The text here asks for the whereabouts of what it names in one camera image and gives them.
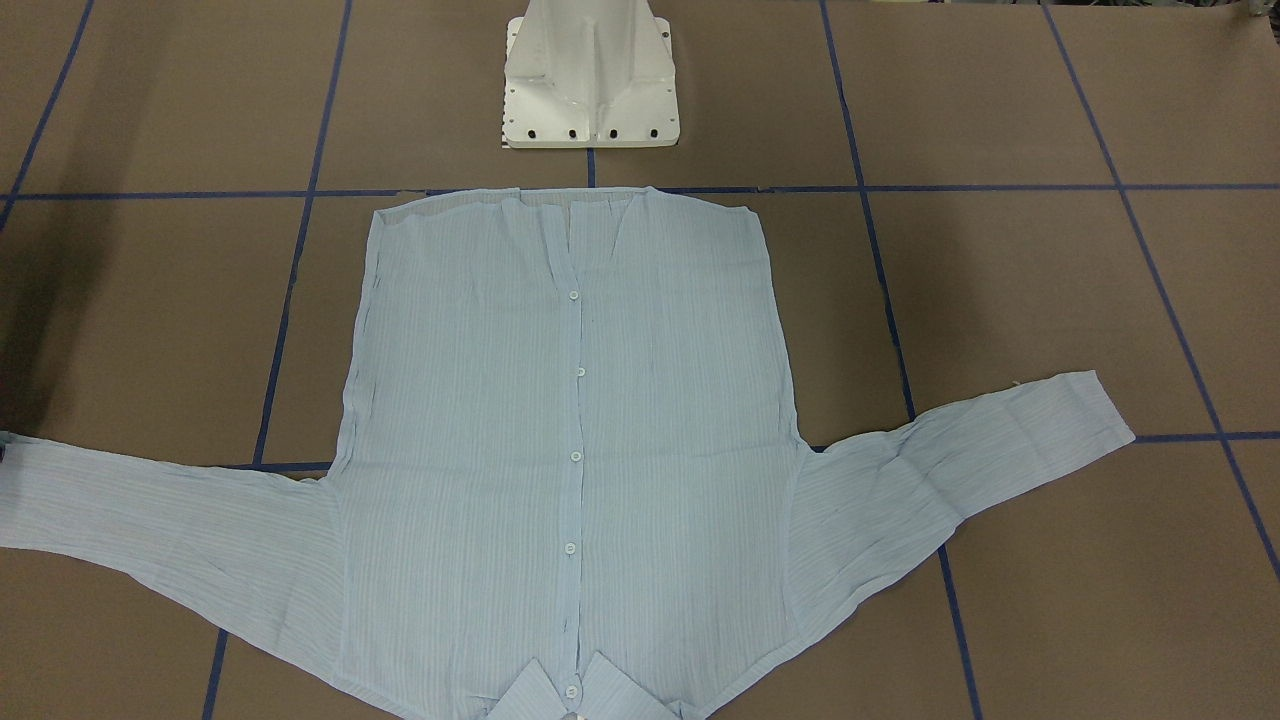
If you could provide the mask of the brown paper table cover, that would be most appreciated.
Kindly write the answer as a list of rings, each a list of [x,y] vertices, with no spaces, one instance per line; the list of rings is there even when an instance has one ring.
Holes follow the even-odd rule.
[[[524,1],[5,1],[3,427],[312,479],[372,213],[756,211],[817,448],[1094,369],[1135,442],[719,719],[1277,716],[1277,42],[1244,3],[655,1],[682,132],[511,151]]]

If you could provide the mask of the light blue button shirt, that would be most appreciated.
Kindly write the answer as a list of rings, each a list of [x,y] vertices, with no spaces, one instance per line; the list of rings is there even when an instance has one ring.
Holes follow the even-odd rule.
[[[1134,441],[1093,372],[815,451],[762,223],[654,188],[374,213],[317,479],[3,437],[3,546],[404,719],[704,719],[969,518]]]

